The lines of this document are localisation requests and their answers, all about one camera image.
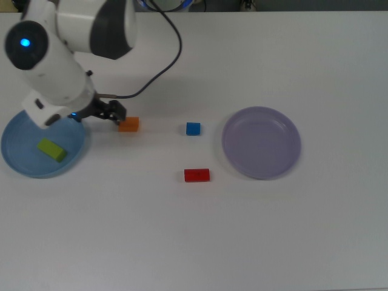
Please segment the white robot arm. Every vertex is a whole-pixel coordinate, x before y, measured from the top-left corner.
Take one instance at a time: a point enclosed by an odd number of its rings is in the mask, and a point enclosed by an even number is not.
[[[63,117],[124,120],[118,101],[102,102],[73,52],[118,59],[135,45],[132,0],[31,0],[9,31],[5,51],[32,88],[22,103],[46,128]]]

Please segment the blue led light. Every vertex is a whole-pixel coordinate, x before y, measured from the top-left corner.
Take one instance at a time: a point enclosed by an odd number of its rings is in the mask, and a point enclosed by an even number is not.
[[[29,47],[31,45],[31,42],[27,39],[27,38],[23,38],[21,41],[20,41],[20,44],[23,46],[23,47]]]

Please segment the green block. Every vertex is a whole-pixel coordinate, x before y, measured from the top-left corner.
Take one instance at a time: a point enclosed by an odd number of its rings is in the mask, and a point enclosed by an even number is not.
[[[67,152],[64,149],[56,145],[54,142],[49,141],[47,138],[41,140],[38,144],[38,149],[57,162],[61,162],[67,155]]]

